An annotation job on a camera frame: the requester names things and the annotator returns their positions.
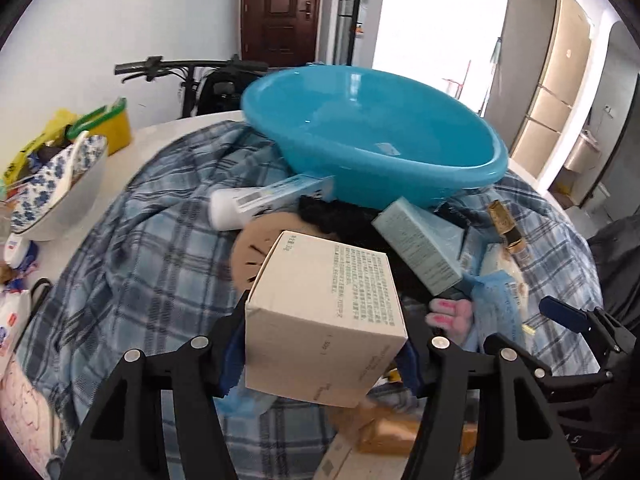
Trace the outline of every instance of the bicycle handlebar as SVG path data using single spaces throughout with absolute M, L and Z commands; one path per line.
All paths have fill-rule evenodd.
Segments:
M 201 66 L 203 68 L 222 68 L 225 66 L 233 66 L 239 70 L 247 70 L 248 72 L 267 72 L 269 65 L 260 61 L 242 61 L 239 59 L 231 59 L 228 61 L 213 60 L 189 60 L 189 61 L 162 61 L 158 58 L 148 58 L 146 61 L 137 61 L 134 63 L 118 64 L 114 67 L 115 75 L 131 74 L 134 72 L 146 72 L 151 68 L 156 70 L 172 69 L 172 68 L 190 68 Z

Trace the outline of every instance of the ceramic bowl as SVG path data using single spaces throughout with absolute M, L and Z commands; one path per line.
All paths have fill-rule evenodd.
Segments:
M 55 206 L 49 205 L 71 149 L 69 146 L 52 158 L 21 190 L 11 218 L 14 233 L 29 240 L 53 240 L 65 235 L 92 208 L 108 156 L 102 136 L 84 140 L 74 162 L 75 184 Z

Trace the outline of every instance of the tan circular disc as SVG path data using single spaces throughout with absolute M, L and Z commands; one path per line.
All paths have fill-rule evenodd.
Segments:
M 260 266 L 283 231 L 293 231 L 318 238 L 331 238 L 315 225 L 303 222 L 295 213 L 279 212 L 251 220 L 236 238 L 231 249 L 231 279 L 240 291 L 252 287 Z

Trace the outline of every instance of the beige cabinet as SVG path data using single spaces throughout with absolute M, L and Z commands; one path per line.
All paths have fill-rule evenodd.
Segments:
M 553 97 L 548 90 L 538 87 L 528 116 L 534 121 L 560 132 L 569 118 L 569 113 L 571 113 L 569 105 Z
M 527 120 L 511 152 L 511 158 L 537 178 L 559 138 L 560 134 L 555 130 Z
M 540 86 L 573 106 L 587 66 L 591 26 L 575 0 L 558 0 L 556 20 Z

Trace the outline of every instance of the plaid blanket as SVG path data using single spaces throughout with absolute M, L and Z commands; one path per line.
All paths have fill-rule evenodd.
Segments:
M 94 392 L 123 352 L 177 349 L 207 333 L 236 305 L 228 258 L 237 233 L 210 227 L 211 191 L 264 186 L 290 174 L 272 141 L 227 121 L 162 149 L 114 200 L 69 261 L 18 349 L 26 376 L 63 423 L 65 439 L 49 463 L 52 477 L 59 475 Z M 509 207 L 533 254 L 524 269 L 531 286 L 529 324 L 537 328 L 532 352 L 557 374 L 596 371 L 583 339 L 537 311 L 547 294 L 583 309 L 602 304 L 587 243 L 511 173 L 452 202 L 476 227 L 489 229 L 484 208 L 497 198 Z M 424 407 L 392 386 L 374 396 L 405 410 Z M 181 478 L 171 396 L 162 402 L 170 472 Z M 322 407 L 289 399 L 277 400 L 254 420 L 221 416 L 221 425 L 238 476 L 247 480 L 311 478 L 334 436 Z M 468 460 L 461 460 L 456 477 L 469 473 Z

